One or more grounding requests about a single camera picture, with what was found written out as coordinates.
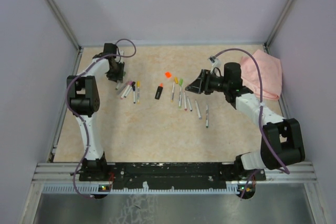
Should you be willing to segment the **blue cap white marker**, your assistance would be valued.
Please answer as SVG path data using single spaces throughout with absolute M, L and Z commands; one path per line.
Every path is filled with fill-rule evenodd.
M 187 99 L 187 104 L 188 104 L 189 110 L 192 112 L 193 108 L 192 108 L 192 104 L 191 104 L 190 98 L 187 96 L 186 99 Z

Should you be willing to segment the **lime cap white marker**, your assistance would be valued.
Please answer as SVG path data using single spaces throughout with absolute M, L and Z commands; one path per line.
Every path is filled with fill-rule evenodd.
M 178 99 L 178 107 L 179 109 L 182 107 L 182 85 L 179 85 L 180 90 L 179 90 L 179 99 Z

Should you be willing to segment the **yellow cap paint marker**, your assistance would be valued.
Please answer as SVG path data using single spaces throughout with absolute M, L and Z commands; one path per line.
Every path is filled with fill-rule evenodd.
M 136 103 L 139 104 L 140 103 L 140 81 L 137 81 L 137 85 L 136 85 Z

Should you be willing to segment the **pink cap paint marker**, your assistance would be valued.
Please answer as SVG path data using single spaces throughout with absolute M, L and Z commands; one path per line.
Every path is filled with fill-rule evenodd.
M 187 99 L 186 92 L 183 92 L 184 110 L 187 111 Z

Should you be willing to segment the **dark green cap marker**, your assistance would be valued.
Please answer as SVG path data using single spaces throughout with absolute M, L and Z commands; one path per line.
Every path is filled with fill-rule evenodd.
M 206 119 L 205 119 L 206 128 L 209 127 L 209 106 L 206 104 Z

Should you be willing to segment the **yellow marker pen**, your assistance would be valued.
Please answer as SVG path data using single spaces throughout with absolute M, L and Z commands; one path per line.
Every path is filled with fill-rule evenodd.
M 171 102 L 174 101 L 174 93 L 175 93 L 175 81 L 173 81 L 173 85 L 172 85 L 172 92 L 171 92 Z

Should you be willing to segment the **orange highlighter cap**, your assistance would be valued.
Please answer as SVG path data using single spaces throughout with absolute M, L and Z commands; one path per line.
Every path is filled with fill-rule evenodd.
M 165 76 L 166 76 L 167 78 L 170 78 L 170 77 L 172 76 L 172 74 L 171 74 L 170 72 L 166 72 L 166 73 L 165 73 Z

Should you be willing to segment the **lilac cap paint marker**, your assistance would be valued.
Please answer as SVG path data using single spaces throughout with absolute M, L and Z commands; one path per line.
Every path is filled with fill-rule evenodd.
M 196 107 L 196 112 L 197 112 L 198 119 L 201 120 L 202 119 L 202 115 L 201 115 L 201 111 L 200 111 L 200 108 L 199 108 L 197 100 L 195 100 L 195 107 Z

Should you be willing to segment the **black orange highlighter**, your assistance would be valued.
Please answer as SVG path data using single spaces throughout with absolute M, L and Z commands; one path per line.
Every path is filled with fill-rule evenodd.
M 155 97 L 154 97 L 156 100 L 160 99 L 162 91 L 163 91 L 163 83 L 160 83 L 160 85 L 157 87 L 157 90 L 156 90 L 156 93 L 155 93 Z

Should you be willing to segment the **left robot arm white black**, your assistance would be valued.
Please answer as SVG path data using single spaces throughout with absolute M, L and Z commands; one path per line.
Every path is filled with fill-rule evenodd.
M 124 62 L 121 58 L 118 46 L 106 43 L 103 51 L 93 57 L 83 72 L 67 77 L 66 104 L 76 117 L 84 146 L 81 170 L 90 172 L 98 180 L 108 177 L 109 167 L 97 130 L 97 112 L 100 108 L 97 80 L 105 76 L 112 82 L 122 82 Z

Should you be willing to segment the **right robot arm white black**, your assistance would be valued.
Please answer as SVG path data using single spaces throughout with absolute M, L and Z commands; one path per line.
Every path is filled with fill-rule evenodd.
M 296 119 L 286 119 L 264 106 L 248 87 L 243 85 L 240 64 L 224 65 L 223 76 L 203 69 L 185 91 L 205 95 L 224 94 L 234 109 L 248 116 L 261 132 L 260 150 L 236 157 L 234 172 L 242 180 L 248 179 L 255 169 L 282 169 L 303 162 L 305 150 L 300 124 Z

